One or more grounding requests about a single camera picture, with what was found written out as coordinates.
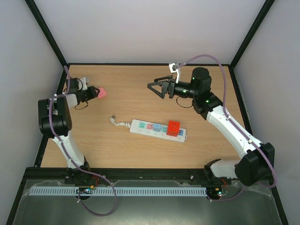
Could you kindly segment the pink plug adapter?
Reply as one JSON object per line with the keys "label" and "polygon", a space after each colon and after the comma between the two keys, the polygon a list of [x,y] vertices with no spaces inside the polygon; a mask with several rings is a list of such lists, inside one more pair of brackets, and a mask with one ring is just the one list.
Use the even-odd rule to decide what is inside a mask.
{"label": "pink plug adapter", "polygon": [[104,88],[99,88],[98,98],[104,98],[107,95]]}

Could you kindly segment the blue usb charger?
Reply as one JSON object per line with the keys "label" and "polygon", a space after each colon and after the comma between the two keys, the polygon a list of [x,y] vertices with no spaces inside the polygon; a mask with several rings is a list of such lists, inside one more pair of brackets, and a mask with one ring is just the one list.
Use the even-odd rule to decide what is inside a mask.
{"label": "blue usb charger", "polygon": [[161,124],[153,124],[153,131],[160,132],[161,131]]}

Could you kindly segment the red cube socket adapter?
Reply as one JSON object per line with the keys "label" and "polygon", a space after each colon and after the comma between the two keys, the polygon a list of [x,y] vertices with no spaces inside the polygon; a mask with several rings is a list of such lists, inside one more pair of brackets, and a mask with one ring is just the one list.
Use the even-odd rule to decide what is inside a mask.
{"label": "red cube socket adapter", "polygon": [[178,121],[170,120],[167,126],[166,134],[169,136],[177,137],[180,131],[180,123]]}

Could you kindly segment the white power strip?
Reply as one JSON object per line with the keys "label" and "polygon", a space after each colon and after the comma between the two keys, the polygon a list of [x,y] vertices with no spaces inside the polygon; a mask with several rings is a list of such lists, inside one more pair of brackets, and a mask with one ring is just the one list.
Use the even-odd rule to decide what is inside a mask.
{"label": "white power strip", "polygon": [[150,137],[155,137],[155,138],[160,138],[160,139],[175,141],[180,143],[184,143],[187,139],[186,129],[184,128],[180,128],[178,136],[174,137],[166,134],[167,125],[161,124],[161,131],[155,132],[153,131],[153,124],[156,123],[133,119],[129,131],[130,133],[134,133],[134,134],[150,136]]}

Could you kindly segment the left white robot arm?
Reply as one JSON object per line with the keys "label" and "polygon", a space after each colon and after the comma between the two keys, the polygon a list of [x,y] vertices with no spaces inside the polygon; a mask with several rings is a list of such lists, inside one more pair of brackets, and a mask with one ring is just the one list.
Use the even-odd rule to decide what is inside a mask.
{"label": "left white robot arm", "polygon": [[38,101],[38,121],[41,133],[57,144],[66,159],[66,181],[95,186],[99,177],[90,173],[89,163],[71,133],[70,108],[76,108],[80,103],[89,105],[90,100],[101,94],[100,89],[88,87],[87,83],[86,77],[66,79],[66,89],[62,94]]}

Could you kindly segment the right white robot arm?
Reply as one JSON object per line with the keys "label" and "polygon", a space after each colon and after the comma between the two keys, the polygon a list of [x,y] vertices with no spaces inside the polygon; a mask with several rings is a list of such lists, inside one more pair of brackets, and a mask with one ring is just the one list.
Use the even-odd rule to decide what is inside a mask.
{"label": "right white robot arm", "polygon": [[178,96],[192,99],[192,107],[210,124],[216,127],[234,147],[240,161],[216,159],[208,164],[204,172],[208,183],[216,183],[221,177],[238,179],[251,186],[274,174],[275,149],[251,135],[228,112],[225,102],[211,92],[212,78],[208,69],[193,69],[190,82],[181,82],[171,75],[157,78],[147,87],[160,98]]}

